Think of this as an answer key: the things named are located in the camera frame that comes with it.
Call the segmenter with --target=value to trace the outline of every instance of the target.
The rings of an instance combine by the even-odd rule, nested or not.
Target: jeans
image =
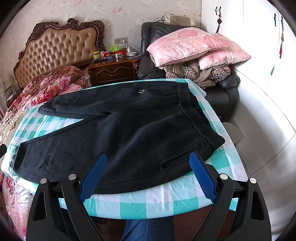
[[[173,216],[127,220],[120,241],[175,241]]]

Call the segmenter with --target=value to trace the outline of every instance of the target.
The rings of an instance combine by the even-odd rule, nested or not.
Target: white wardrobe door
[[[220,7],[222,23],[219,33],[239,44],[244,22],[243,0],[219,0]]]
[[[283,19],[283,22],[283,53],[281,58],[279,58],[278,54],[266,93],[282,110],[294,129],[296,129],[296,76],[293,75],[295,69],[296,37],[285,19]]]
[[[238,45],[251,55],[251,59],[237,64],[237,69],[263,91],[270,81],[270,72],[275,65],[278,52],[278,15],[276,8],[267,0],[244,0],[244,26]]]
[[[284,148],[295,131],[265,92],[240,72],[236,74],[241,80],[239,102],[229,122],[240,133],[236,145],[253,174]]]
[[[217,13],[219,9],[218,0],[206,0],[202,1],[202,23],[201,28],[210,34],[214,34],[218,27],[218,16],[215,9],[217,7]]]
[[[269,163],[251,177],[258,181],[275,240],[296,211],[296,136]]]

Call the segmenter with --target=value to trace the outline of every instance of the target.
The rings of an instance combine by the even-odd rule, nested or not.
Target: drawer handle
[[[108,75],[110,75],[110,76],[115,76],[115,75],[117,75],[118,73],[116,72],[116,73],[114,73],[114,74],[108,74]]]

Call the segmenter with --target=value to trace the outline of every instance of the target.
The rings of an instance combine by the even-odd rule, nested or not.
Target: headboard
[[[69,18],[65,25],[58,23],[42,22],[34,27],[13,69],[20,88],[37,75],[48,74],[65,65],[77,66],[92,60],[94,51],[105,51],[102,21],[78,25],[78,20]]]

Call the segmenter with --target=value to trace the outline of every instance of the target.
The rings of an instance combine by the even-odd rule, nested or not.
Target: teal and white tablecloth
[[[225,139],[225,144],[217,149],[210,159],[219,173],[226,173],[234,180],[246,181],[247,175],[225,128],[215,114],[210,104],[205,100],[205,92],[189,79],[157,79],[157,81],[187,82],[190,91],[196,96],[212,128]],[[35,193],[38,184],[18,177],[9,166],[15,148],[24,141],[43,136],[65,126],[78,122],[78,119],[67,119],[38,113],[39,105],[28,110],[18,126],[5,154],[2,170],[11,176],[17,184]],[[66,208],[63,199],[62,207]],[[169,183],[131,193],[92,195],[84,203],[89,215],[117,218],[117,219],[144,219],[171,216],[189,212],[210,205],[195,176],[192,172]],[[237,200],[233,199],[230,209],[235,210]]]

